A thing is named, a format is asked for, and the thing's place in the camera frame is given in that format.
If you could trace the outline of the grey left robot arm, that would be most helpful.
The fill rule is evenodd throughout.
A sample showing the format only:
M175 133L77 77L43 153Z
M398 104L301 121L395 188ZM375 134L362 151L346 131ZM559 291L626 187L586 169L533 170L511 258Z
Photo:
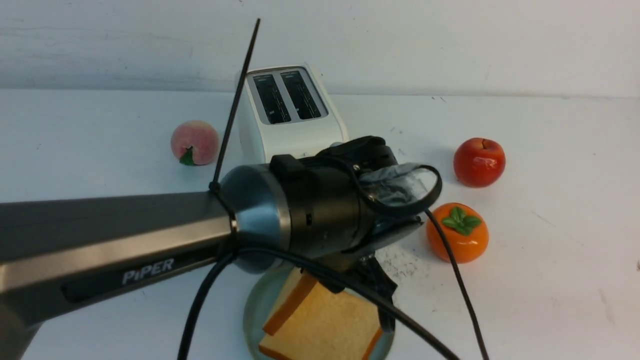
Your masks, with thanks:
M46 321L214 264L183 330L185 360L217 276L283 262L369 300L384 332L400 321L450 357L393 305L396 284L375 259L423 224L442 186L435 167L398 164L384 139L365 136L235 167L204 192L2 203L1 358L20 360Z

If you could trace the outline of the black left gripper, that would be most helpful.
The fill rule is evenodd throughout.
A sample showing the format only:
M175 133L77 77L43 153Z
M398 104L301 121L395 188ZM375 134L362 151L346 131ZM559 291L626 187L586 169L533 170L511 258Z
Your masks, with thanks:
M288 251L310 259L370 255L422 224L443 180L429 164L397 161L382 137L364 136L316 155L274 155L286 197Z

